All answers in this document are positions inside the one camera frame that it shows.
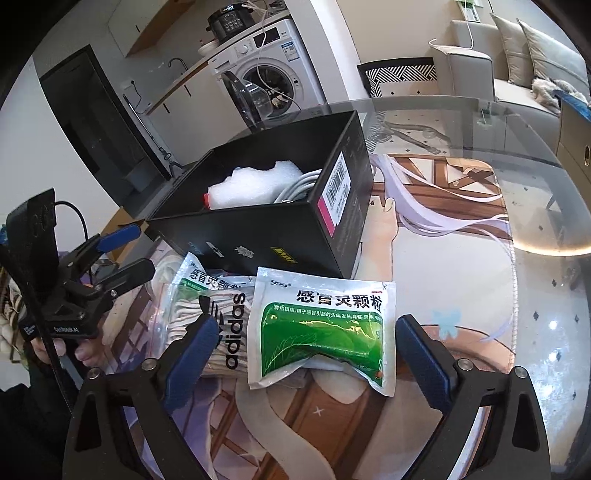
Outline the patterned black white chair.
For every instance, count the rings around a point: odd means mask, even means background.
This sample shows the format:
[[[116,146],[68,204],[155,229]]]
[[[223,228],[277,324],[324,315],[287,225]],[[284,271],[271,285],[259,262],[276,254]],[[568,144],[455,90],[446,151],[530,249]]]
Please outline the patterned black white chair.
[[[432,57],[377,60],[356,68],[371,98],[440,94]]]

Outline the wall socket with charger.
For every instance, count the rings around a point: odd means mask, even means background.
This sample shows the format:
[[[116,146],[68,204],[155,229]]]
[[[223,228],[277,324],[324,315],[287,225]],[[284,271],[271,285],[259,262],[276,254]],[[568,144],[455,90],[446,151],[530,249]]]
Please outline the wall socket with charger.
[[[478,1],[473,0],[457,0],[456,1],[463,17],[466,22],[480,23],[481,19],[478,13],[478,9],[481,5]]]

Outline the black cardboard box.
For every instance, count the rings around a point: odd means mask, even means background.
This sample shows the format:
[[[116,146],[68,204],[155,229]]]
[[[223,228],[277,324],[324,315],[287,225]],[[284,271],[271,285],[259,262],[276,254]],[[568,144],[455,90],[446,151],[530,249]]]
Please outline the black cardboard box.
[[[235,168],[269,170],[290,160],[320,176],[301,200],[211,210],[204,196]],[[204,155],[147,219],[177,253],[207,269],[253,275],[259,267],[353,276],[373,172],[355,110],[252,133]]]

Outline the grey sofa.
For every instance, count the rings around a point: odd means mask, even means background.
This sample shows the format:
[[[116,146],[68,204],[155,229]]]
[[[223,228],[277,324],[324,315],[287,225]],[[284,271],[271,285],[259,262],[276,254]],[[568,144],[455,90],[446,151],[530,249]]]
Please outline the grey sofa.
[[[534,75],[530,88],[508,81],[508,64],[501,35],[491,25],[454,20],[454,45],[431,43],[440,93],[495,101],[520,115],[550,149],[558,143],[560,106],[552,92],[565,88],[580,93],[562,80]],[[590,99],[580,93],[585,100]]]

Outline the white washing machine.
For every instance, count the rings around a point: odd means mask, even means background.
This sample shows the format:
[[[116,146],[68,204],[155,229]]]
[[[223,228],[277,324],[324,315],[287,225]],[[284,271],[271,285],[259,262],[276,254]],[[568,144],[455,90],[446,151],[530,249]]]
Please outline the white washing machine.
[[[325,95],[293,19],[273,20],[209,61],[250,131],[325,113]]]

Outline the black pressure cooker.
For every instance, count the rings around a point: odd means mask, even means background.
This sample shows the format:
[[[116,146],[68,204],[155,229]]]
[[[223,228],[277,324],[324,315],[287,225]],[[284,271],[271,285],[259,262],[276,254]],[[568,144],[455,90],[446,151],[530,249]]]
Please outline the black pressure cooker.
[[[222,44],[256,24],[252,13],[252,7],[242,3],[226,5],[207,18],[206,29]]]

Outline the beige drawer cabinet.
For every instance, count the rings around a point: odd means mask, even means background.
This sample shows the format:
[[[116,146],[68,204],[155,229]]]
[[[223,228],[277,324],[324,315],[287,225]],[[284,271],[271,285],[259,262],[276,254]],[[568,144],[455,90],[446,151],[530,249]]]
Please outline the beige drawer cabinet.
[[[556,156],[576,185],[586,204],[590,204],[590,108],[565,92],[557,92],[560,130]]]

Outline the green white medicine packet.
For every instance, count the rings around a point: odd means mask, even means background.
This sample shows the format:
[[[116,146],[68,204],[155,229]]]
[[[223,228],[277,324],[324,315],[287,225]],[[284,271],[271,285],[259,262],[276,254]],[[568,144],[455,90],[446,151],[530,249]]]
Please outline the green white medicine packet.
[[[396,284],[260,267],[247,326],[247,382],[265,389],[300,369],[396,389]]]

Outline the white foam wrap piece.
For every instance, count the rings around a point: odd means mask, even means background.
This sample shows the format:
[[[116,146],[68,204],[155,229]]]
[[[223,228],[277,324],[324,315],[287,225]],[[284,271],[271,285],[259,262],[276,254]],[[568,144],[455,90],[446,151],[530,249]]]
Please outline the white foam wrap piece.
[[[269,170],[236,167],[223,181],[208,187],[205,205],[219,210],[271,204],[301,176],[301,170],[288,160],[276,161]]]

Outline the cardboard box on floor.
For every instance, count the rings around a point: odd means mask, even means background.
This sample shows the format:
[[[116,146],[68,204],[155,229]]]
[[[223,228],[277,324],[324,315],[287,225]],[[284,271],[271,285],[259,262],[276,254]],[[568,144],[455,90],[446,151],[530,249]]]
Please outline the cardboard box on floor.
[[[114,231],[118,230],[119,228],[122,228],[126,225],[129,225],[129,224],[136,224],[137,225],[137,223],[126,212],[126,210],[124,208],[119,208],[116,211],[116,213],[113,215],[111,220],[106,224],[105,228],[102,230],[100,237],[105,236],[109,233],[113,233]],[[125,248],[126,248],[126,245],[124,247],[121,247],[120,249],[117,249],[117,250],[114,250],[112,252],[105,253],[105,254],[110,256],[112,259],[117,259],[123,253]]]

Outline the beige cushion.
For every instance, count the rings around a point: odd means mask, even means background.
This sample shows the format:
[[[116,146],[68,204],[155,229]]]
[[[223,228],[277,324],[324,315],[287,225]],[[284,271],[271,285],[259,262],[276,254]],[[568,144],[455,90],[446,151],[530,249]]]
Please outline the beige cushion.
[[[527,39],[521,25],[496,14],[492,14],[491,17],[501,35],[508,64],[508,81],[521,87],[530,88],[534,70]]]

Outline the grey cushion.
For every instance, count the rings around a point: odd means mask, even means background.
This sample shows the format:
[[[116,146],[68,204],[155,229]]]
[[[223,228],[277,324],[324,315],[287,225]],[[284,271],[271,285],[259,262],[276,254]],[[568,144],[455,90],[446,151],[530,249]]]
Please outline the grey cushion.
[[[525,34],[534,75],[552,81],[566,81],[588,97],[590,87],[584,58],[576,51],[522,20],[519,20],[518,23]]]

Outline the anime printed desk mat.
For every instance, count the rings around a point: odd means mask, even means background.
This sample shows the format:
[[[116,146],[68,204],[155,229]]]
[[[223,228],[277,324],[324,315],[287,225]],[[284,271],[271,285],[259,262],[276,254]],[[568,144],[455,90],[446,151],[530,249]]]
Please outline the anime printed desk mat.
[[[160,356],[200,314],[216,320],[217,346],[173,415],[212,478],[401,477],[439,419],[401,358],[402,315],[470,365],[513,367],[515,250],[493,168],[377,154],[372,170],[352,279],[211,277],[159,243],[155,278],[108,315],[113,373]]]

